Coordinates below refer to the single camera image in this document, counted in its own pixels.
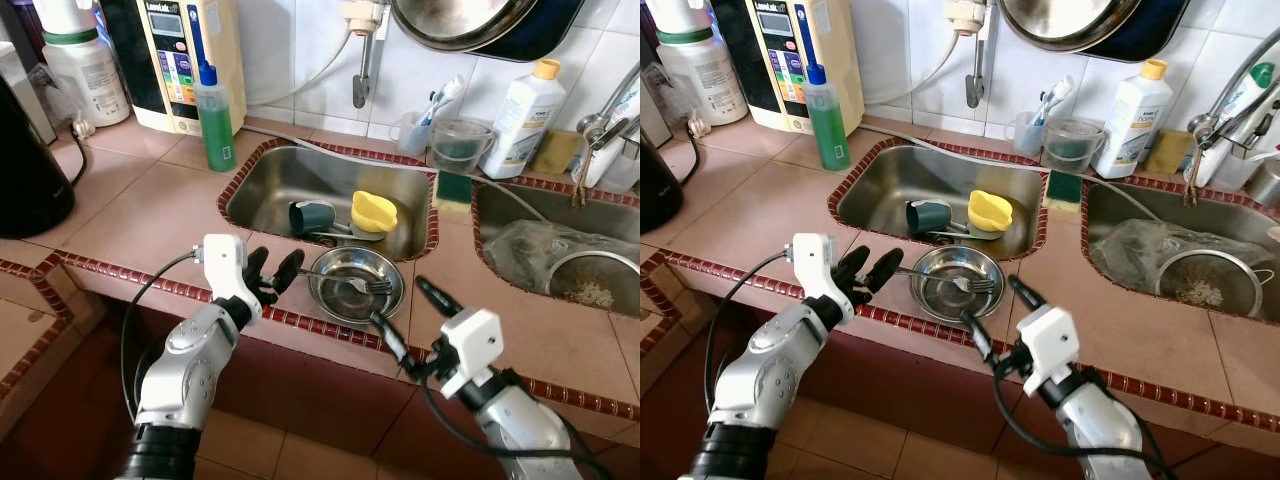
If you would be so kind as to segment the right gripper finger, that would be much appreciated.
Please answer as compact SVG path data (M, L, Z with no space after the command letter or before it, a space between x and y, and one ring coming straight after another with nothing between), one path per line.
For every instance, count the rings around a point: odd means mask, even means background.
M964 326L969 330L972 342L974 343L977 351L979 352L983 362L991 369L1004 369L1005 362L998 356L998 352L995 349L992 339L989 338L988 332L980 324L980 321L968 311L963 311L961 321Z
M417 289L428 302L448 321L465 311L465 307L440 287L433 284L425 276L417 276Z
M1028 317L1037 317L1041 314L1041 310L1050 305L1050 302L1039 292L1029 287L1019 276L1009 276L1007 287L1028 308Z
M410 379L420 379L417 357L412 355L411 348L404 343L404 338L396 326L378 310L371 311L370 323L380 332L385 347L396 357L396 362L404 370L404 374Z

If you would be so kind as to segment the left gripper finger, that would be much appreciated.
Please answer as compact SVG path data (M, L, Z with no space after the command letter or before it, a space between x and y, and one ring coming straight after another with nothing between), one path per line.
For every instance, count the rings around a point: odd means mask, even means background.
M870 255L867 246L858 246L846 253L836 266L836 285L850 301L870 301L870 293L859 279L859 271Z
M882 255L863 278L863 285L869 294L879 292L897 273L904 259L901 248L892 248Z
M266 247L257 247L246 259L244 284L257 301L268 301L269 297L269 293L264 289L269 284L262 279L262 266L268 257L269 250Z
M305 262L305 251L293 250L278 265L278 269L268 278L268 284L275 296L283 294L294 279L300 275Z

